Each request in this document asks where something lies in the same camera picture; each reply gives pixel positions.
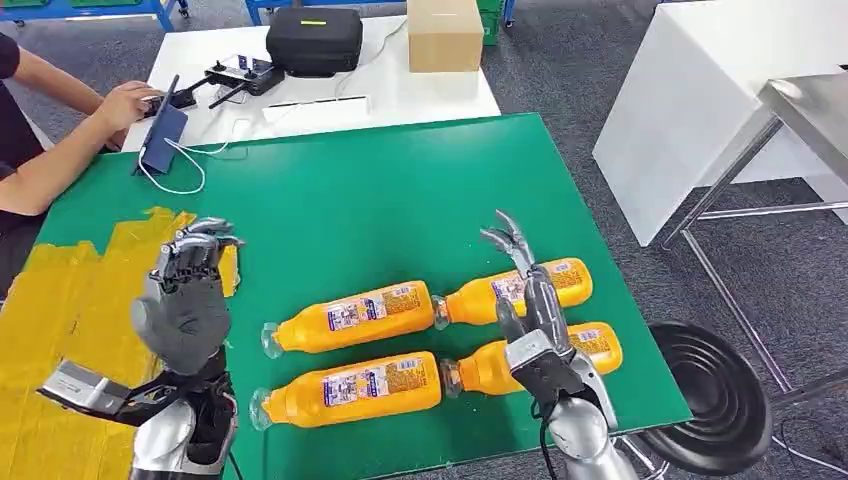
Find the floor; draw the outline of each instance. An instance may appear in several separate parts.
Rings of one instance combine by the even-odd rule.
[[[502,31],[498,47],[484,53],[484,70],[503,112],[539,112],[592,209],[595,221],[647,321],[700,324],[735,345],[774,394],[777,386],[758,362],[695,258],[682,244],[671,252],[641,248],[591,156],[607,112],[651,20],[654,0],[519,0],[515,25]],[[177,29],[249,24],[239,0],[197,0],[193,16],[174,15]],[[366,6],[364,15],[403,11],[403,4]],[[40,21],[24,28],[0,25],[24,47],[81,78],[100,92],[130,79],[147,78],[164,36],[149,19]],[[54,139],[79,121],[66,108],[13,87],[21,105]],[[687,200],[697,200],[695,192]],[[815,201],[800,179],[733,187],[718,208]],[[728,220],[695,228],[716,268],[737,292],[751,321],[790,380],[848,366],[848,229],[830,213]],[[833,394],[776,413],[787,442],[845,466],[848,435],[845,394]],[[554,462],[562,459],[555,452]],[[564,477],[560,469],[560,478]],[[840,478],[804,461],[790,460],[772,445],[751,470],[733,478]],[[546,479],[538,451],[456,465],[402,477],[424,479]],[[699,478],[672,469],[666,478]]]

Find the juice bottle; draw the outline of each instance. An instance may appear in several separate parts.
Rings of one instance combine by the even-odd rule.
[[[579,258],[562,258],[541,264],[551,275],[562,307],[572,307],[592,295],[592,277]],[[484,325],[497,321],[495,300],[507,297],[520,316],[527,312],[524,304],[524,281],[516,270],[478,278],[462,286],[447,298],[434,297],[437,305],[437,328],[448,323]]]
[[[416,280],[318,303],[280,325],[266,323],[262,345],[271,358],[284,350],[319,353],[418,332],[433,318],[427,286]]]
[[[439,369],[430,352],[407,353],[303,374],[250,402],[258,430],[274,423],[302,428],[425,410],[442,398]]]
[[[606,323],[589,322],[568,326],[571,344],[589,355],[602,375],[621,365],[621,344],[613,329]],[[445,394],[456,397],[462,391],[477,391],[488,395],[506,395],[523,390],[506,363],[506,340],[483,345],[470,357],[459,362],[442,359],[440,368]]]

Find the green table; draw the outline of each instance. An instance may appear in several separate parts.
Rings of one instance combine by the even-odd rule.
[[[465,282],[510,270],[479,238],[494,210],[521,224],[540,261],[582,258],[595,290],[566,310],[570,322],[608,322],[624,363],[606,377],[621,431],[684,421],[686,404],[621,274],[534,114],[244,142],[203,158],[206,189],[193,196],[156,190],[130,176],[135,154],[101,157],[50,210],[39,242],[94,241],[101,251],[115,222],[144,218],[154,205],[227,218],[248,244],[242,283],[230,300],[230,368],[241,411],[234,453],[245,478],[347,479],[438,467],[538,446],[524,393],[466,393],[406,415],[317,429],[253,430],[247,405],[274,388],[324,369],[415,350],[462,358],[499,338],[496,325],[452,325],[320,355],[265,357],[259,332],[302,308],[407,280],[448,294]],[[175,188],[197,173],[175,157],[163,179]],[[230,471],[229,478],[234,478]]]

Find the black stool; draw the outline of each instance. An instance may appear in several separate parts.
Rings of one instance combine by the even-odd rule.
[[[650,329],[694,418],[639,438],[672,465],[701,475],[732,475],[757,463],[771,441],[772,417],[751,365],[703,328]]]

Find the gray robotic hand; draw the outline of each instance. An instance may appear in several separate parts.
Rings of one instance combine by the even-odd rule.
[[[500,210],[496,214],[507,228],[480,233],[512,258],[524,280],[527,306],[526,316],[519,317],[511,301],[498,298],[498,323],[507,340],[510,373],[539,406],[540,444],[551,477],[555,474],[545,448],[545,429],[565,453],[569,478],[635,480],[632,465],[609,437],[618,423],[603,379],[589,357],[571,345],[550,274],[536,264],[516,222]]]
[[[226,246],[244,243],[228,235],[231,227],[202,218],[178,231],[162,245],[144,293],[132,303],[136,333],[179,375],[197,374],[230,330],[218,260]]]

